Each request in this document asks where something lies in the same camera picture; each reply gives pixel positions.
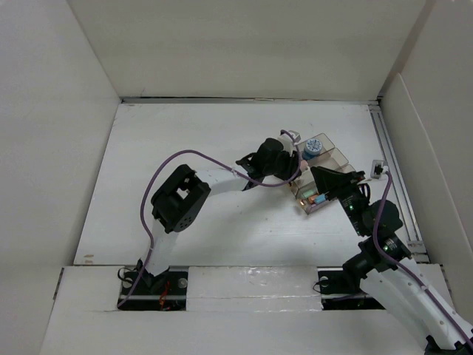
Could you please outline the blue highlighter pen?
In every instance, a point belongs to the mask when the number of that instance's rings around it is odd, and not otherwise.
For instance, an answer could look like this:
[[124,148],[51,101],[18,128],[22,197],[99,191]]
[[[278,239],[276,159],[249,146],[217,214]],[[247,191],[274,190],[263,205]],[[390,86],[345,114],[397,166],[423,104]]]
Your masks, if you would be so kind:
[[316,204],[319,205],[319,204],[323,203],[324,201],[326,201],[326,196],[325,195],[319,195],[317,197]]

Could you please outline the pink mini stapler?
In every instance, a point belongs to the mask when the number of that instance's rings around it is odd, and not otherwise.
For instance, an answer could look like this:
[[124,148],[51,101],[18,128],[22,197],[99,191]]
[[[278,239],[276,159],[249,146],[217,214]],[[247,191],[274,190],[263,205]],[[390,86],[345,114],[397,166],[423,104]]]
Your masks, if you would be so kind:
[[309,168],[308,162],[306,160],[302,160],[300,163],[300,170],[302,172],[306,171]]

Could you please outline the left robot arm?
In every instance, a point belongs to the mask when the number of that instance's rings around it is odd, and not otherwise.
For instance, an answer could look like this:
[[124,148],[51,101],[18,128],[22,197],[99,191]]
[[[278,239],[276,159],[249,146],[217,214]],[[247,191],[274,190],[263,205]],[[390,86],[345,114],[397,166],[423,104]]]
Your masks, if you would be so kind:
[[[266,139],[256,152],[227,166],[201,152],[185,149],[167,158],[146,187],[140,206],[141,223],[150,237],[149,250],[137,264],[134,284],[149,293],[160,291],[170,266],[171,252],[180,232],[197,218],[207,199],[226,192],[246,192],[257,186],[279,187],[301,174],[301,154],[297,132],[282,130],[277,138]],[[172,159],[195,154],[219,166],[214,170],[195,171],[186,164],[178,166],[151,197],[153,226],[146,225],[145,202],[157,176]]]

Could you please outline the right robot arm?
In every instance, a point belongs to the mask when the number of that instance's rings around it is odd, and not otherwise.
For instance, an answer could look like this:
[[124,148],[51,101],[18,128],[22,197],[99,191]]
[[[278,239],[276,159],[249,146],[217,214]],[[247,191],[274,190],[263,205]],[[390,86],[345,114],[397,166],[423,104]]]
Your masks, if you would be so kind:
[[360,252],[333,277],[321,275],[315,286],[337,301],[365,293],[391,313],[416,339],[425,354],[471,354],[472,324],[462,318],[423,276],[410,250],[396,232],[403,223],[397,206],[387,199],[392,176],[380,200],[370,200],[364,172],[342,173],[313,167],[321,195],[337,200],[357,235]]

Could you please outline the clear three-drawer organizer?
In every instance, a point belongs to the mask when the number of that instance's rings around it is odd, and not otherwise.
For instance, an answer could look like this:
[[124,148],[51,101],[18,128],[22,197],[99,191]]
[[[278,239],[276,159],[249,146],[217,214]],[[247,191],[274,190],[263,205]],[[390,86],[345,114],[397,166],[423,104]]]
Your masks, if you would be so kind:
[[327,206],[329,188],[355,169],[324,133],[304,141],[298,132],[291,131],[290,135],[295,139],[294,150],[299,152],[302,165],[300,175],[289,187],[298,206],[309,215]]

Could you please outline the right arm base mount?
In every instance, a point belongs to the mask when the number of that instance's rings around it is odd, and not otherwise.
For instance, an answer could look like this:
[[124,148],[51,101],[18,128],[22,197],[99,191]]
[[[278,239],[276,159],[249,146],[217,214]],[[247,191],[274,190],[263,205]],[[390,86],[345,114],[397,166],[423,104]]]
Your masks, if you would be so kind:
[[384,310],[384,307],[344,278],[342,268],[318,268],[313,290],[321,297],[323,311]]

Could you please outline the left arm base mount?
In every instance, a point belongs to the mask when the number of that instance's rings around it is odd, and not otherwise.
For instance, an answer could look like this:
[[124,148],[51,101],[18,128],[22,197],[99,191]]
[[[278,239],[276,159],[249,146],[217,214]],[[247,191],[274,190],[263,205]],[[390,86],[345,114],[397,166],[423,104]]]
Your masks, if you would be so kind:
[[143,263],[134,268],[118,270],[121,282],[117,308],[121,311],[184,311],[188,289],[188,268],[169,267],[154,276],[144,271],[138,279]]

